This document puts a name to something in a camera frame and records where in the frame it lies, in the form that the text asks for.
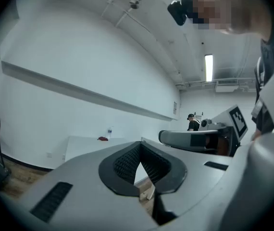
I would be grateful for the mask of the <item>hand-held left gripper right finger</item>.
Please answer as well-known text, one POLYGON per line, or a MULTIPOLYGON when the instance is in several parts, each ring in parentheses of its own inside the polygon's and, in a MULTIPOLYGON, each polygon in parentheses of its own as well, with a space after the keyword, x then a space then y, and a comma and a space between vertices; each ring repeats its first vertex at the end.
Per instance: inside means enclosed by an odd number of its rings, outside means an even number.
POLYGON ((180 178, 181 185, 172 190, 155 194, 161 202, 164 225, 221 225, 226 208, 234 194, 234 187, 224 189, 234 169, 233 157, 201 154, 172 147, 142 142, 162 157, 177 159, 167 168, 169 173, 185 165, 186 174, 180 178))

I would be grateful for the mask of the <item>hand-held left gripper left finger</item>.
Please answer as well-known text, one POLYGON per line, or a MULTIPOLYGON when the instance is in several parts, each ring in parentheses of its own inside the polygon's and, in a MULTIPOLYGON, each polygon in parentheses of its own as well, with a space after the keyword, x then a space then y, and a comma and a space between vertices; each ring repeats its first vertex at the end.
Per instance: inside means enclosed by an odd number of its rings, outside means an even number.
POLYGON ((28 231, 151 231, 157 222, 139 201, 139 189, 116 174, 113 163, 136 154, 129 142, 70 159, 33 184, 18 200, 0 198, 28 231))

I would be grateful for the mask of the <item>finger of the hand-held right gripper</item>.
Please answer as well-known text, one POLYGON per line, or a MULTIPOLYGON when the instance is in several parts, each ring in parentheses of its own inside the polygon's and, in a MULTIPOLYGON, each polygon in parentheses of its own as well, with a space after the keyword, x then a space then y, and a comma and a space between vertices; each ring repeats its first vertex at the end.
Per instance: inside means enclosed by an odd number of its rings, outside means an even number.
POLYGON ((196 153, 215 153, 215 148, 206 148, 206 139, 217 136, 217 130, 208 131, 170 131, 159 132, 159 141, 170 147, 196 153))

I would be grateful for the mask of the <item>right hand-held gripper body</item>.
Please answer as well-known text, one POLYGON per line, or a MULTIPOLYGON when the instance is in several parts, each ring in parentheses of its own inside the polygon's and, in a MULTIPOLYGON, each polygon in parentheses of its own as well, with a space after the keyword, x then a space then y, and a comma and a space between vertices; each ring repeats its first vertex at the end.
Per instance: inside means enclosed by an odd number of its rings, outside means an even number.
POLYGON ((248 126, 240 108, 234 105, 212 119, 202 120, 199 131, 205 134, 206 149, 232 157, 247 133, 248 126))

